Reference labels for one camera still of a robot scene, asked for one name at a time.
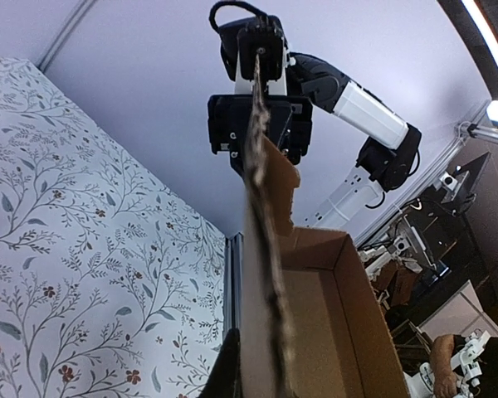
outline human arm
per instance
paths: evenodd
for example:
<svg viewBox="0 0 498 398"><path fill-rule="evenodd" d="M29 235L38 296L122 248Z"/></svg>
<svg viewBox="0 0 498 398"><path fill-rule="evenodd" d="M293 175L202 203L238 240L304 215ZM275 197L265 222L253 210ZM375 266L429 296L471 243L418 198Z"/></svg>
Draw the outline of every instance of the human arm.
<svg viewBox="0 0 498 398"><path fill-rule="evenodd" d="M457 395L457 375L450 366L455 347L452 334L439 336L433 342L430 366L433 370L433 393L436 398L453 398Z"/></svg>

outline flower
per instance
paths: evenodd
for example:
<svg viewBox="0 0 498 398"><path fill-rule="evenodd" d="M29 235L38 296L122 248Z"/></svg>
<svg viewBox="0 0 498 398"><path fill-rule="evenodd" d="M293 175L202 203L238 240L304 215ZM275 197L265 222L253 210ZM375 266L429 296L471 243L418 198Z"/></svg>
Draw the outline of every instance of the flower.
<svg viewBox="0 0 498 398"><path fill-rule="evenodd" d="M56 295L56 291L53 289L52 286L48 286L47 288L43 288L42 291L44 292L44 296L48 297L51 299L53 296Z"/></svg>
<svg viewBox="0 0 498 398"><path fill-rule="evenodd" d="M59 374L63 376L63 382L65 383L72 381L74 378L74 371L67 365L63 365L63 367L59 369Z"/></svg>
<svg viewBox="0 0 498 398"><path fill-rule="evenodd" d="M125 374L127 375L126 380L127 380L128 383L131 383L131 384L135 385L139 381L142 381L142 379L139 376L140 372L137 371L137 370L126 371Z"/></svg>

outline ceiling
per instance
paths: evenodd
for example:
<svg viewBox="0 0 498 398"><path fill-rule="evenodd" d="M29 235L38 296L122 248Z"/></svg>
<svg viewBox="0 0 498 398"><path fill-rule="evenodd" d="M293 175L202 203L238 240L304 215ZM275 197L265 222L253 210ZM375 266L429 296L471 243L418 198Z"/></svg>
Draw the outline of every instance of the ceiling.
<svg viewBox="0 0 498 398"><path fill-rule="evenodd" d="M0 56L37 63L79 1L0 0ZM160 180L232 235L242 225L242 181L228 155L214 156L208 143L208 97L233 92L218 37L208 25L214 3L99 0L46 75ZM428 156L442 150L471 106L489 97L456 29L434 1L252 3L281 18L293 51L335 65L421 129L421 150ZM220 11L218 21L244 16ZM339 185L365 140L322 111L313 120L308 156L299 166L294 220ZM421 170L429 166L428 156ZM369 223L369 214L364 219ZM362 222L354 233L366 226Z"/></svg>

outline open cardboard box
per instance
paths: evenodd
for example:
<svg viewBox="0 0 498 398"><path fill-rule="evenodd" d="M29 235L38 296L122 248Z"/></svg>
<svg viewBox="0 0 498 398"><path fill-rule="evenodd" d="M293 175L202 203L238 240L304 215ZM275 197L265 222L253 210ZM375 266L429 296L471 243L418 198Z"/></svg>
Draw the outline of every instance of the open cardboard box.
<svg viewBox="0 0 498 398"><path fill-rule="evenodd" d="M348 234L296 228L290 219L295 168L267 140L264 186L294 326L295 393L313 397L408 397L403 370L380 307ZM258 232L246 218L242 276L244 398L275 394Z"/></svg>

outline black shirt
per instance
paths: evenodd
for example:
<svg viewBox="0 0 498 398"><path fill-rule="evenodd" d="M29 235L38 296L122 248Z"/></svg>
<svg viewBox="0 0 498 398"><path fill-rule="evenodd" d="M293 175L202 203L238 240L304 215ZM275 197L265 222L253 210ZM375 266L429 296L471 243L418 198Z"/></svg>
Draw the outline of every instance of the black shirt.
<svg viewBox="0 0 498 398"><path fill-rule="evenodd" d="M465 346L465 338L454 336L454 341L455 354ZM478 361L482 372L480 385L471 391L476 398L498 398L498 337L491 337Z"/></svg>

